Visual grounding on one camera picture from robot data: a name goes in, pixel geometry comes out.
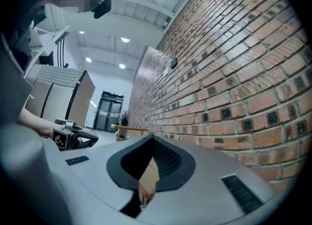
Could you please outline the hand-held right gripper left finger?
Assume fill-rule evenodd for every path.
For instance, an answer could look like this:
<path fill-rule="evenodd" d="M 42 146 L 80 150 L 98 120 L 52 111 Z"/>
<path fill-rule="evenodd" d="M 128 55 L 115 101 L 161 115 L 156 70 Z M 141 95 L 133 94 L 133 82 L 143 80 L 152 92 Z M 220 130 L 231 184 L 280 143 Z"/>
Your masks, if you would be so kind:
<path fill-rule="evenodd" d="M 147 136 L 126 148 L 126 154 L 121 159 L 121 166 L 134 179 L 139 180 L 153 156 L 154 137 Z"/>

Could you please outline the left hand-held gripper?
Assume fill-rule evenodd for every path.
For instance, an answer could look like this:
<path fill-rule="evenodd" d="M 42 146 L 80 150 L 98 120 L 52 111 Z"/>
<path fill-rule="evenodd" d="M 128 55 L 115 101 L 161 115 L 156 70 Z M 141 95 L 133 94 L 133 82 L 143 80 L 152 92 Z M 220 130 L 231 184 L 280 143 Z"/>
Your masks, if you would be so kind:
<path fill-rule="evenodd" d="M 92 147 L 98 141 L 97 134 L 79 127 L 74 121 L 55 119 L 54 123 L 63 125 L 62 130 L 52 131 L 52 140 L 60 151 Z"/>

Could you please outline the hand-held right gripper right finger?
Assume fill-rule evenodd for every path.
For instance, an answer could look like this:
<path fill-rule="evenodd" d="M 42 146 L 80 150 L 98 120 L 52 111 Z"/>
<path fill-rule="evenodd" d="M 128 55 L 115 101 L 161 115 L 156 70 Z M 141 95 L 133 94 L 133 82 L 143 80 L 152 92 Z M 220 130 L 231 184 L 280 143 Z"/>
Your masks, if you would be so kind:
<path fill-rule="evenodd" d="M 157 165 L 159 177 L 165 178 L 180 167 L 182 159 L 173 144 L 161 139 L 158 136 L 154 136 L 153 140 L 153 159 Z"/>

